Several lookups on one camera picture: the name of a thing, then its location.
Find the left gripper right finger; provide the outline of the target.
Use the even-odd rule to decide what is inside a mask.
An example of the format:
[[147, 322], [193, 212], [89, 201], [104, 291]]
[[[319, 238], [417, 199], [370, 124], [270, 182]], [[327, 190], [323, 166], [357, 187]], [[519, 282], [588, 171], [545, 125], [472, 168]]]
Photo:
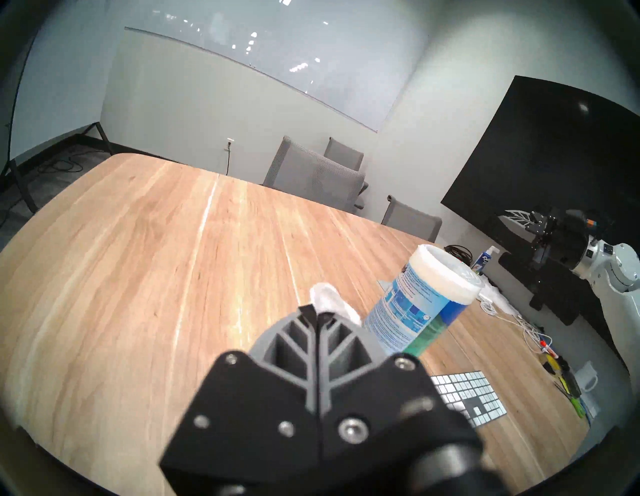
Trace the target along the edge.
[[417, 358], [387, 355], [372, 335], [344, 317], [318, 315], [322, 451], [344, 451], [421, 413], [446, 416], [446, 406]]

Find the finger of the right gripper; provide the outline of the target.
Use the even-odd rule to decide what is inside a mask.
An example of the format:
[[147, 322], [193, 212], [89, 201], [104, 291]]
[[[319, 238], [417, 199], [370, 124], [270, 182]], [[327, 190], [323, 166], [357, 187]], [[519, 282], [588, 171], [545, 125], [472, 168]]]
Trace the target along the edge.
[[502, 213], [502, 223], [510, 231], [538, 231], [531, 213], [524, 210], [510, 209]]

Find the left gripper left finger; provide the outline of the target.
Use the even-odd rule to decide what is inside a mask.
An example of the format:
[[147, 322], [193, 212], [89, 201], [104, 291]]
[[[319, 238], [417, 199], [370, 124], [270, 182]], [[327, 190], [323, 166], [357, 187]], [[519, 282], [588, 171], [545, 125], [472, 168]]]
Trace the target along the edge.
[[301, 306], [216, 359], [159, 462], [173, 491], [245, 492], [319, 465], [318, 324]]

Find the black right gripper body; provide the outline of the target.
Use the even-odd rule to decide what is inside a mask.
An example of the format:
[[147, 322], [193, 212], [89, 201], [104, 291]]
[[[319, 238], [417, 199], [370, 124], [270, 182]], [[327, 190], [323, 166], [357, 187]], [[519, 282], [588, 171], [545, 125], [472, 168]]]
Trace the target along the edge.
[[533, 266], [539, 268], [547, 261], [553, 261], [574, 270], [590, 243], [591, 225], [586, 213], [554, 207], [549, 213], [531, 211], [530, 220], [529, 233], [534, 235]]

